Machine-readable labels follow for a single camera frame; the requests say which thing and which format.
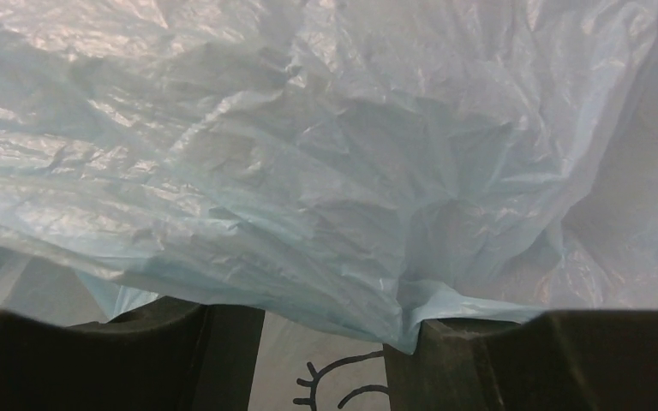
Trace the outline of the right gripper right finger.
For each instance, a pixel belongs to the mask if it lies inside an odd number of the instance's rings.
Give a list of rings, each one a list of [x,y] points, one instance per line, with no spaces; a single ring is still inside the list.
[[[658,311],[428,320],[384,357],[394,410],[658,410]]]

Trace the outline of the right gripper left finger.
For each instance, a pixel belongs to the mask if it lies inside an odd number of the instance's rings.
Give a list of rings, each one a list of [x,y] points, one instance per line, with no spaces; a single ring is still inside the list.
[[[0,410],[244,410],[264,316],[170,297],[67,327],[0,309]]]

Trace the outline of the blue plastic bag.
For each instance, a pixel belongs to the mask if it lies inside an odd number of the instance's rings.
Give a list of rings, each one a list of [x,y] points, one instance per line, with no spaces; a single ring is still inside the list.
[[[0,308],[159,295],[658,308],[658,1],[0,1]]]

